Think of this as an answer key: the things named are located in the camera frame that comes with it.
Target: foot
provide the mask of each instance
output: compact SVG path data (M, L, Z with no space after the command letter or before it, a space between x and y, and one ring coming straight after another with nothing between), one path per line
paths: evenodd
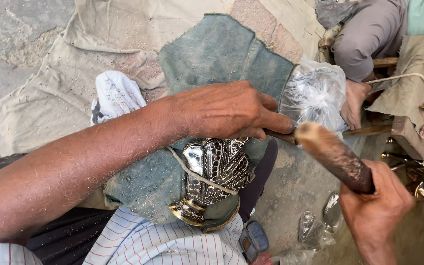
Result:
M350 130L361 129L362 102L372 91L372 86L366 83L356 83L346 79L346 101L341 107L341 118Z

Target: wooden mallet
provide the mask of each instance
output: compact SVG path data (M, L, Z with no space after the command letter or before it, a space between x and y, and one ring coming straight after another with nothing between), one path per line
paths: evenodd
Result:
M280 134L270 130L265 132L286 142L301 144L315 160L350 190L365 194L375 192L371 170L336 135L318 123L300 123L294 135Z

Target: brass vase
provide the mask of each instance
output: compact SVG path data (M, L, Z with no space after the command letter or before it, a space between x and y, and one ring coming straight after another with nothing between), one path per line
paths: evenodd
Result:
M186 166L194 173L229 190L238 191L250 182L250 158L243 152L249 138L208 138L183 148ZM190 225L203 226L202 212L230 194L185 172L186 195L169 205L174 215Z

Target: beige canvas cloth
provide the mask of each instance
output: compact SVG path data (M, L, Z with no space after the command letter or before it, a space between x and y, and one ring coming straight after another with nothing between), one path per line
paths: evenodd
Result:
M404 36L400 59L394 75L420 73L424 75L424 36ZM386 89L368 108L395 116L407 116L419 131L424 124L424 112L418 107L424 104L424 82L419 76L388 80L374 86L374 91Z
M324 33L303 0L75 0L66 30L37 75L0 101L0 157L30 152L90 125L96 76L124 72L147 102L165 81L157 51L207 12L230 13L274 48L298 62L315 58Z

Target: hand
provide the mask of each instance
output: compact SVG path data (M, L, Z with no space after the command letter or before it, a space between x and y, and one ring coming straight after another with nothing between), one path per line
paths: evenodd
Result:
M170 97L192 137L267 138L262 128L289 134L291 119L276 113L278 103L248 81L210 84Z
M341 184L343 215L358 250L369 264L396 264L392 234L413 207L413 197L385 163L363 162L371 169L375 193L356 194Z
M346 79L346 101L341 107L340 114L350 130L361 129L362 102L371 91L371 85Z

